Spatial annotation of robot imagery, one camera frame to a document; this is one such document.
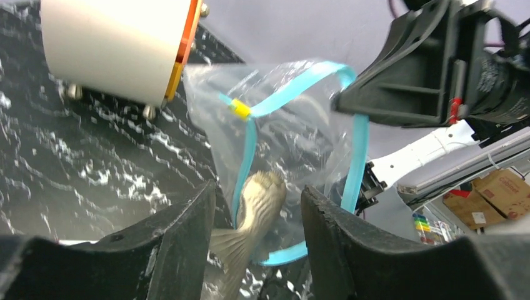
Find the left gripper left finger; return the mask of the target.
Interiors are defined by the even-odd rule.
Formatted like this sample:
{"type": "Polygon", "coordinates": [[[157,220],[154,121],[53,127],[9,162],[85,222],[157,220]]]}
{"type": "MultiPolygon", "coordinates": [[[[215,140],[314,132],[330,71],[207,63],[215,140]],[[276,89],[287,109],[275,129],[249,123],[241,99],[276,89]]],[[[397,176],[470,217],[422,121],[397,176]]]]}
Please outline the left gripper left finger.
{"type": "Polygon", "coordinates": [[[1,237],[2,299],[199,299],[216,206],[207,181],[96,243],[1,237]]]}

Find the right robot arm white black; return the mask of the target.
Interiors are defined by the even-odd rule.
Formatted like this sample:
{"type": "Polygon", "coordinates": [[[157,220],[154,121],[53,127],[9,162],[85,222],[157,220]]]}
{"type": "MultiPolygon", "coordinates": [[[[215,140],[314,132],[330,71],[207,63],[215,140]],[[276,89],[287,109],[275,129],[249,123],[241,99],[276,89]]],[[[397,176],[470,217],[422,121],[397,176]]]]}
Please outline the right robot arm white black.
{"type": "Polygon", "coordinates": [[[361,213],[405,175],[468,146],[529,126],[529,33],[492,1],[406,1],[376,59],[334,96],[353,117],[354,154],[342,208],[361,213]],[[367,160],[368,124],[431,128],[367,160]]]}

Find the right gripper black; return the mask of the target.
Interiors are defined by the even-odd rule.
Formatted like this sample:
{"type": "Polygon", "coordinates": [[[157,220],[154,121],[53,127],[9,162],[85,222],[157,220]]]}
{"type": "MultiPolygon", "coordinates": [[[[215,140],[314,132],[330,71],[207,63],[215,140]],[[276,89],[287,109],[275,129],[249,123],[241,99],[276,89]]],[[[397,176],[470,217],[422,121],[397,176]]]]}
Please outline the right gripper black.
{"type": "Polygon", "coordinates": [[[510,135],[529,126],[528,25],[491,1],[429,1],[392,21],[375,61],[332,108],[390,126],[443,126],[449,115],[451,127],[467,124],[473,137],[510,135]]]}

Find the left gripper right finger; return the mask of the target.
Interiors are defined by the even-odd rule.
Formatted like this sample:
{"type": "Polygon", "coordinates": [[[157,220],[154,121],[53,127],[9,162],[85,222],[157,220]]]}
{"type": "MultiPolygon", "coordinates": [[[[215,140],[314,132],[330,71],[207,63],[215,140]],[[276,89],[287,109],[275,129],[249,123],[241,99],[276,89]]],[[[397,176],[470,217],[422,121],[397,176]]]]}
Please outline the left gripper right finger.
{"type": "Polygon", "coordinates": [[[384,231],[311,186],[301,194],[316,299],[528,299],[529,236],[430,246],[384,231]]]}

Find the clear zip top bag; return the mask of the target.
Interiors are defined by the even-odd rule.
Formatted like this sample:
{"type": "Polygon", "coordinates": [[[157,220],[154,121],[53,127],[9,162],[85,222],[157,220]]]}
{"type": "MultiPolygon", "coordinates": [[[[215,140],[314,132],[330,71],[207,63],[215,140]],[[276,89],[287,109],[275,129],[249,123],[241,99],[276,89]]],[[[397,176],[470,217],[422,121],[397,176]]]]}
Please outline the clear zip top bag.
{"type": "Polygon", "coordinates": [[[307,255],[301,192],[329,195],[345,185],[353,148],[353,117],[334,114],[331,99],[356,79],[347,65],[303,60],[278,65],[188,64],[182,82],[191,121],[211,147],[217,177],[230,208],[231,227],[243,218],[241,191],[258,171],[286,182],[280,216],[258,246],[263,266],[307,255]]]}

